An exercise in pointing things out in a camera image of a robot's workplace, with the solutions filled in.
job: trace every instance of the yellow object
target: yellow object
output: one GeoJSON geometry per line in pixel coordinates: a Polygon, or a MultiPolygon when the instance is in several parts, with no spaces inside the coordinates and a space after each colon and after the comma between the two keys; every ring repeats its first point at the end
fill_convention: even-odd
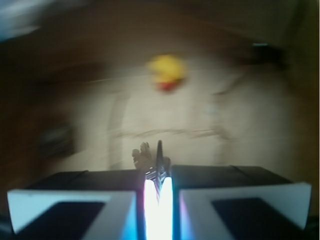
{"type": "Polygon", "coordinates": [[[155,56],[148,67],[156,74],[157,83],[177,83],[186,77],[185,65],[174,55],[155,56]]]}

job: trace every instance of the yellow toy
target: yellow toy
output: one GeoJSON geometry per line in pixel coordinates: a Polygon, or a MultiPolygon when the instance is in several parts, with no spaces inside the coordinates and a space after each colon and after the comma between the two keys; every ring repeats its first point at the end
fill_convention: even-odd
{"type": "Polygon", "coordinates": [[[164,91],[173,90],[186,77],[186,67],[173,55],[155,56],[148,67],[155,73],[155,82],[164,91]]]}

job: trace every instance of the red object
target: red object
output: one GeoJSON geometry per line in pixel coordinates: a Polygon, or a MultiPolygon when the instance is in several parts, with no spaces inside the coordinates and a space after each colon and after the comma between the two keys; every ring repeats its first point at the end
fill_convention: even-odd
{"type": "Polygon", "coordinates": [[[163,91],[171,91],[175,88],[176,84],[174,82],[162,82],[159,83],[159,88],[163,91]]]}

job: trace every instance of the bright light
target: bright light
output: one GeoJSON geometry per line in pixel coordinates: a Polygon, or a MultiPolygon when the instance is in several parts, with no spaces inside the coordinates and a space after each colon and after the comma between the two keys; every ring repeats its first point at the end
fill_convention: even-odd
{"type": "Polygon", "coordinates": [[[160,218],[160,232],[161,239],[172,239],[172,212],[173,210],[173,193],[172,193],[172,179],[166,177],[164,179],[162,189],[160,192],[159,201],[159,218],[160,218]]]}
{"type": "Polygon", "coordinates": [[[157,191],[153,181],[146,180],[144,182],[144,216],[145,216],[145,231],[147,240],[157,239],[159,236],[158,223],[158,201],[157,191]]]}
{"type": "Polygon", "coordinates": [[[172,239],[172,179],[166,177],[160,192],[159,205],[155,184],[151,180],[144,183],[144,216],[147,240],[172,239]]]}

